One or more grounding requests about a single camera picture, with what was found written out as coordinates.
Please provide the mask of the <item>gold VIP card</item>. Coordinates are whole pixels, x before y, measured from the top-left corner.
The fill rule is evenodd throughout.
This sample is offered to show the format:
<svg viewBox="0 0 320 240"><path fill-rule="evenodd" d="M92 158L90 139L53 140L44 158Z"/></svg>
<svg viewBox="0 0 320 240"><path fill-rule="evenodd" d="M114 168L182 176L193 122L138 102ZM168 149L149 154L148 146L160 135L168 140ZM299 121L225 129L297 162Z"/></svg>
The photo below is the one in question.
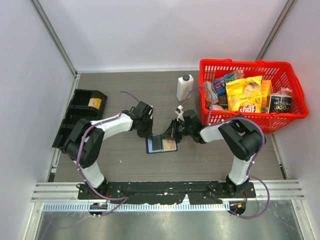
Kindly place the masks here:
<svg viewBox="0 0 320 240"><path fill-rule="evenodd" d="M163 139L162 145L164 152L172 152L177 150L176 141L173 139Z"/></svg>

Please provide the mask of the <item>black leather card holder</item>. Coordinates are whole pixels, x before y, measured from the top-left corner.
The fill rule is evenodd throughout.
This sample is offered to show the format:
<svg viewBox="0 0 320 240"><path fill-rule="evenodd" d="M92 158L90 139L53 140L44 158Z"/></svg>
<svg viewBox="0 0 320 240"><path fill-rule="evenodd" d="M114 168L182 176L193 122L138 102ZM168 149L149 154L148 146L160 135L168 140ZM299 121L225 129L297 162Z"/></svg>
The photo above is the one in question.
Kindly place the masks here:
<svg viewBox="0 0 320 240"><path fill-rule="evenodd" d="M176 143L176 151L164 151L163 150L163 139L160 134L152 135L145 140L146 144L146 153L147 154L157 154L157 153L167 153L167 152L176 152L178 150Z"/></svg>

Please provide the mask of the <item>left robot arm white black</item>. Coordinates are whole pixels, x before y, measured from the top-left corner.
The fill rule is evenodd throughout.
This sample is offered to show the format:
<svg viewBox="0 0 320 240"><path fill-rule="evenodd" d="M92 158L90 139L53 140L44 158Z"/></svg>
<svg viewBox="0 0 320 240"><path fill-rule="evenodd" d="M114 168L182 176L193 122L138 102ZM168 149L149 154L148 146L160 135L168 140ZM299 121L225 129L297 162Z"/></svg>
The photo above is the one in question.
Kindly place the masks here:
<svg viewBox="0 0 320 240"><path fill-rule="evenodd" d="M107 193L107 179L101 173L97 163L104 140L123 132L136 130L140 138L152 135L153 107L139 101L136 107L123 110L117 115L102 120L78 120L63 143L61 151L75 163L86 184L89 193L95 199L102 199Z"/></svg>

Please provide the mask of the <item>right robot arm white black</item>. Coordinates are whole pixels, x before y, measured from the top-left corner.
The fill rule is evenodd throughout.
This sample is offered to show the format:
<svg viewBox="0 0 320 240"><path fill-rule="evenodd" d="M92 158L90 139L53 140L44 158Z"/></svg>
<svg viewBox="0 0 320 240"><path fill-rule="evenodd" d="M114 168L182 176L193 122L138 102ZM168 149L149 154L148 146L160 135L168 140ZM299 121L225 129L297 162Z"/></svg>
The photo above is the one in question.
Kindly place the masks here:
<svg viewBox="0 0 320 240"><path fill-rule="evenodd" d="M233 198L245 191L250 180L250 170L255 158L265 146L266 137L261 128L244 115L238 114L226 121L202 124L194 110L176 110L177 118L172 119L167 130L160 136L179 143L183 136L190 136L199 144L224 140L233 153L233 163L226 176L226 193Z"/></svg>

